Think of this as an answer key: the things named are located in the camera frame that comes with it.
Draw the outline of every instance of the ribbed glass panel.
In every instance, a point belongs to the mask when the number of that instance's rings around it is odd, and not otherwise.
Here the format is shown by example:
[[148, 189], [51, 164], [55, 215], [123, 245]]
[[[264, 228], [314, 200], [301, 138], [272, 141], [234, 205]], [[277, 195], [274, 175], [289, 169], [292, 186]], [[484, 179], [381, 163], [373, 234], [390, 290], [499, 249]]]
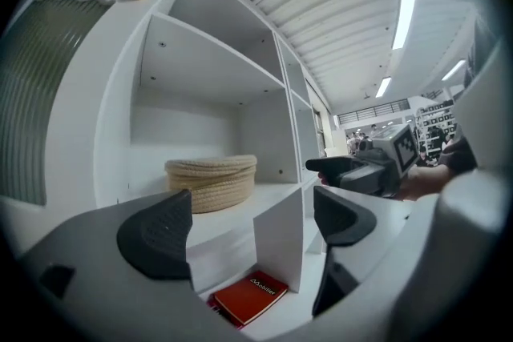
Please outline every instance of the ribbed glass panel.
[[33, 2], [0, 40], [0, 194], [44, 205], [50, 111], [73, 54], [109, 6]]

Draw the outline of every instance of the railing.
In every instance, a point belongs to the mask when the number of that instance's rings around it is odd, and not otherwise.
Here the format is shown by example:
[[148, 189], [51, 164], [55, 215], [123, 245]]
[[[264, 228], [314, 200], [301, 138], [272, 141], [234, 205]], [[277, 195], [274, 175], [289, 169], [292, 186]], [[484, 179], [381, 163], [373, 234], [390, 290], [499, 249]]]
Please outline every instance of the railing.
[[441, 93], [443, 93], [441, 90], [430, 91], [429, 93], [424, 93], [422, 97], [426, 97], [426, 99], [429, 100], [435, 100]]
[[371, 108], [366, 108], [358, 111], [351, 111], [350, 113], [345, 113], [343, 115], [338, 116], [338, 123], [345, 124], [351, 123], [353, 121], [371, 119], [373, 117], [378, 117], [379, 115], [389, 115], [392, 113], [397, 113], [399, 111], [409, 110], [410, 104], [407, 99], [398, 100], [397, 102], [382, 104], [381, 106], [374, 106]]

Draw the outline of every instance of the black mesh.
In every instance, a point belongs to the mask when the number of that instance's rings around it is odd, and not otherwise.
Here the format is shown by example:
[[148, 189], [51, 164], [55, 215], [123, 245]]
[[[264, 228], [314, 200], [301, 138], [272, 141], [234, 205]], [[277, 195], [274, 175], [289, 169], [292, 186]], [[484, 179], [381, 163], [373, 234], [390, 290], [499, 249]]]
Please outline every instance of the black mesh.
[[190, 280], [185, 249], [191, 227], [192, 197], [184, 190], [127, 219], [118, 230], [118, 248], [149, 278]]

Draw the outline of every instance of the ceiling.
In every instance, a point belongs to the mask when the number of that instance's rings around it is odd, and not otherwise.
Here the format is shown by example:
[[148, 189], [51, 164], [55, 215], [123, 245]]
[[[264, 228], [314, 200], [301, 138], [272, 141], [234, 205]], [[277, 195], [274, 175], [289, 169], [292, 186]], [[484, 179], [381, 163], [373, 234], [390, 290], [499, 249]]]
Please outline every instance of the ceiling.
[[[416, 0], [406, 44], [393, 53], [400, 0], [252, 2], [290, 41], [334, 113], [445, 86], [441, 77], [466, 57], [471, 41], [471, 8], [455, 0]], [[461, 83], [462, 72], [447, 86]], [[375, 99], [387, 75], [389, 90]]]

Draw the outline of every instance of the white panel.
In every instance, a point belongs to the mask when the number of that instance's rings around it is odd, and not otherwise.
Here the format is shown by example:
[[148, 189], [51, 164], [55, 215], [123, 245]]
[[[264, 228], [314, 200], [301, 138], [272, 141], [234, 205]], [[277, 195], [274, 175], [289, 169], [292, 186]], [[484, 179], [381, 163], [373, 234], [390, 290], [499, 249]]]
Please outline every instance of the white panel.
[[309, 101], [309, 96], [308, 91], [306, 90], [306, 82], [305, 77], [303, 76], [303, 70], [301, 69], [301, 64], [281, 40], [278, 44], [280, 47], [284, 71], [289, 81], [289, 87], [307, 103]]
[[309, 254], [321, 254], [325, 252], [325, 250], [326, 243], [324, 242], [324, 238], [322, 238], [321, 232], [317, 229], [317, 233], [306, 251]]
[[305, 163], [309, 159], [319, 158], [319, 146], [317, 144], [317, 132], [313, 122], [312, 109], [301, 108], [303, 103], [293, 95], [294, 115], [296, 117], [297, 136], [301, 154], [301, 169], [303, 180], [311, 176], [312, 172], [306, 170]]
[[483, 133], [483, 130], [500, 127], [504, 135], [511, 135], [511, 123], [505, 121], [511, 107], [510, 61], [510, 49], [501, 40], [454, 106], [454, 115], [480, 168], [499, 170], [510, 164], [511, 145], [508, 139], [500, 139], [491, 147], [486, 133]]
[[187, 262], [197, 293], [207, 290], [211, 293], [216, 285], [246, 272], [257, 263], [252, 222], [235, 227], [212, 241], [188, 248]]
[[240, 331], [254, 340], [267, 340], [310, 322], [313, 302], [321, 286], [324, 265], [325, 254], [305, 254], [300, 292], [287, 292], [276, 305]]
[[147, 88], [139, 89], [131, 128], [132, 198], [167, 189], [169, 159], [239, 153], [236, 109]]
[[151, 17], [141, 84], [231, 104], [249, 103], [265, 91], [283, 88], [234, 49], [163, 14]]
[[110, 81], [95, 140], [95, 190], [98, 207], [130, 199], [130, 121], [135, 76], [143, 60], [144, 37], [149, 18], [140, 25], [127, 45], [119, 69]]
[[255, 227], [258, 268], [298, 292], [303, 256], [303, 210], [301, 189], [259, 215]]
[[187, 238], [187, 247], [205, 243], [217, 236], [245, 225], [258, 215], [274, 208], [280, 201], [291, 196], [298, 184], [255, 184], [255, 190], [243, 203], [224, 210], [195, 214], [192, 216], [192, 230]]
[[319, 234], [319, 227], [313, 217], [305, 218], [303, 225], [303, 251], [307, 251]]
[[259, 42], [250, 43], [249, 46], [244, 49], [243, 55], [254, 61], [260, 67], [265, 68], [281, 82], [284, 82], [280, 59], [278, 58], [278, 50], [271, 31], [262, 36]]
[[240, 109], [241, 154], [258, 158], [256, 180], [297, 183], [293, 125], [285, 91], [268, 93]]
[[308, 185], [307, 187], [303, 186], [305, 218], [313, 218], [313, 188], [320, 184], [321, 181], [317, 179], [314, 180], [314, 183]]
[[238, 0], [176, 0], [169, 14], [241, 53], [270, 31]]

